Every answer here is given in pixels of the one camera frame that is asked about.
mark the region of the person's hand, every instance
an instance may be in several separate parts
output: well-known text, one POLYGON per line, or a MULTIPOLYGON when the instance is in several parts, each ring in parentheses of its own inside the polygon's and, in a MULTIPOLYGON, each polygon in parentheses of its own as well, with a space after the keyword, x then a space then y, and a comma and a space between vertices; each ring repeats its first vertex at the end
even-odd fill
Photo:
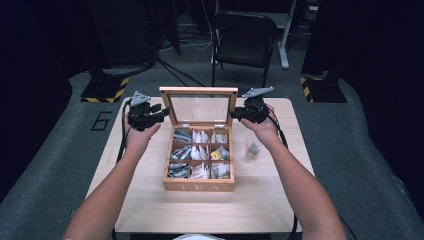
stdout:
POLYGON ((128 134, 126 139, 125 154, 131 154, 133 157, 140 159, 146 151, 151 137, 159 130, 160 126, 160 123, 156 123, 144 131, 135 130, 128 124, 127 114, 125 117, 125 134, 128 134))
MULTIPOLYGON (((275 120, 275 115, 273 113, 274 107, 269 104, 267 104, 267 106, 269 109, 269 116, 275 120)), ((277 127, 269 118, 266 118, 260 124, 252 123, 251 121, 245 118, 241 119, 240 122, 245 127, 252 130, 256 134, 256 137, 259 139, 259 141, 261 141, 265 147, 267 147, 268 144, 272 141, 275 141, 276 139, 279 140, 277 127)))

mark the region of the box hinge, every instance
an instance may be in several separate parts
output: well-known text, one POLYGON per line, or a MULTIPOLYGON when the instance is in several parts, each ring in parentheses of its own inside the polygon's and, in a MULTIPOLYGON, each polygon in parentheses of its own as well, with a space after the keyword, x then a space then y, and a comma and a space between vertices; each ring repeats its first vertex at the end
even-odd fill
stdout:
POLYGON ((188 129, 188 128, 190 128, 190 124, 188 124, 188 123, 181 124, 180 125, 180 128, 186 128, 186 129, 188 129))
POLYGON ((225 125, 217 124, 217 125, 215 125, 215 129, 225 129, 225 125))

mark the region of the chair backrest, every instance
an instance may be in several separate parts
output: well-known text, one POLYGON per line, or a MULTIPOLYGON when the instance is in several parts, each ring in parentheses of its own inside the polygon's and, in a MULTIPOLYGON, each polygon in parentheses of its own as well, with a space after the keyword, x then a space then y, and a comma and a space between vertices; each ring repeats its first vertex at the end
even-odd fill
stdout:
POLYGON ((220 12, 213 21, 215 29, 226 31, 261 34, 274 38, 277 33, 275 22, 262 15, 241 12, 220 12))

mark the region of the person's arm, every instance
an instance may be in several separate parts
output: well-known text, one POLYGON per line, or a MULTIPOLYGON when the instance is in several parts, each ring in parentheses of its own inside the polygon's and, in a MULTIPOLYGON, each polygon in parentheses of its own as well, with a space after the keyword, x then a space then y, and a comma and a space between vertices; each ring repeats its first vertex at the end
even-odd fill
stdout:
POLYGON ((270 119, 261 124, 242 119, 241 123, 254 131, 271 153, 287 199, 302 226, 302 239, 346 239, 343 225, 330 196, 284 146, 274 123, 270 119))
POLYGON ((135 168, 160 124, 143 132, 128 132, 125 153, 79 207, 62 239, 108 239, 118 220, 135 168))

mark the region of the wooden box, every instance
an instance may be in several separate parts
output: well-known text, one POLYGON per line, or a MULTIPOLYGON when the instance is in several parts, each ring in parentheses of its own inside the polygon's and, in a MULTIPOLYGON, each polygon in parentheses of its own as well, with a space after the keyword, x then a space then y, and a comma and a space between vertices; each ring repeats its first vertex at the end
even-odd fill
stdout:
POLYGON ((165 106, 170 107, 172 123, 163 173, 165 189, 233 191, 233 119, 229 112, 235 109, 238 89, 161 87, 160 92, 165 106))

